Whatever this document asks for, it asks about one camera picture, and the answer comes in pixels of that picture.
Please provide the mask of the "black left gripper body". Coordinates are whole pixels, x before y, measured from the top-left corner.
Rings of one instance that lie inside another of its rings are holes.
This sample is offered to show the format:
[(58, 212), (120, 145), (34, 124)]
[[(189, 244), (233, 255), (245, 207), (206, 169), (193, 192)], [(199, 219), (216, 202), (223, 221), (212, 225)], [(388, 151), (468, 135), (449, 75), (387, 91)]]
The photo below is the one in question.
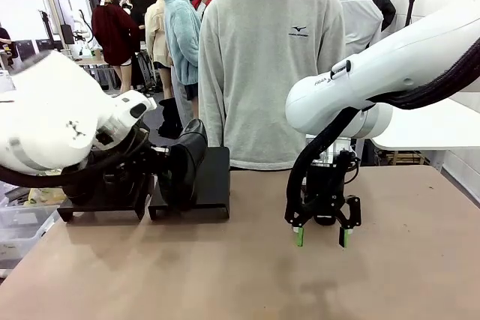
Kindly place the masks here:
[(120, 170), (158, 174), (162, 172), (171, 150), (169, 146), (152, 143), (149, 132), (134, 132), (121, 142), (120, 152)]

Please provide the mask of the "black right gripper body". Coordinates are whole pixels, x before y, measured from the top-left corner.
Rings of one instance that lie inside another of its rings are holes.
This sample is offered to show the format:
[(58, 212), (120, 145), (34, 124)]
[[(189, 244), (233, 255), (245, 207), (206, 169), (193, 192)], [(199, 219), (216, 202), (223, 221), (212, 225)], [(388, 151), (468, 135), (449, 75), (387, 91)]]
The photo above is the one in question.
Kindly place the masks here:
[(351, 165), (351, 152), (341, 151), (333, 164), (312, 163), (307, 171), (305, 204), (314, 219), (335, 219), (335, 209), (345, 203), (344, 179)]

